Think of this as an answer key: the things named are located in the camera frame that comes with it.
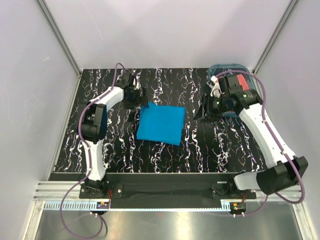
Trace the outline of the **blue t shirt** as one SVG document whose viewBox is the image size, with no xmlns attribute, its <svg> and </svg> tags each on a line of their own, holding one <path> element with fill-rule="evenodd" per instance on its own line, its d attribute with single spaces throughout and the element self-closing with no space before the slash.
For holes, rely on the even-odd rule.
<svg viewBox="0 0 320 240">
<path fill-rule="evenodd" d="M 185 122 L 186 108 L 181 106 L 142 106 L 136 137 L 142 141 L 179 146 Z"/>
</svg>

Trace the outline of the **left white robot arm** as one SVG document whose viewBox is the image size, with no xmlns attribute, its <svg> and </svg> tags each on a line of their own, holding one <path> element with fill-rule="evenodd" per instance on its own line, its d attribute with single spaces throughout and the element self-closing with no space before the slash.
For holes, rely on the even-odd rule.
<svg viewBox="0 0 320 240">
<path fill-rule="evenodd" d="M 97 198 L 111 193 L 103 164 L 103 141 L 107 135 L 108 111 L 118 103 L 131 111 L 149 106 L 146 88 L 140 88 L 137 77 L 130 72 L 124 72 L 119 83 L 114 80 L 102 94 L 79 105 L 76 132 L 86 160 L 86 174 L 79 183 L 82 193 Z"/>
</svg>

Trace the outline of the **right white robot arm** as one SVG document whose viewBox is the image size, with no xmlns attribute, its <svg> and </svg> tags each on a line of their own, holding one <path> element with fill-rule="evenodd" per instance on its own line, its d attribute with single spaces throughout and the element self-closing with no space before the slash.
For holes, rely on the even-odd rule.
<svg viewBox="0 0 320 240">
<path fill-rule="evenodd" d="M 209 80 L 210 92 L 204 93 L 195 119 L 216 120 L 233 112 L 249 128 L 265 160 L 266 169 L 243 172 L 227 183 L 228 195 L 239 198 L 246 190 L 260 190 L 266 195 L 299 185 L 305 197 L 302 177 L 308 167 L 304 156 L 298 157 L 284 142 L 266 114 L 266 97 L 255 89 L 244 88 L 237 71 L 225 71 Z"/>
</svg>

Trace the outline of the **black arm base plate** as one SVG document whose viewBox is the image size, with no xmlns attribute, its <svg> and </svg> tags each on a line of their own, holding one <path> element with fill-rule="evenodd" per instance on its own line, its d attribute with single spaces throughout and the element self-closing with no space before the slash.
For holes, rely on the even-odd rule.
<svg viewBox="0 0 320 240">
<path fill-rule="evenodd" d="M 124 199 L 131 196 L 197 196 L 222 199 L 255 199 L 256 193 L 238 190 L 234 173 L 107 173 L 100 181 L 85 180 L 81 199 Z"/>
</svg>

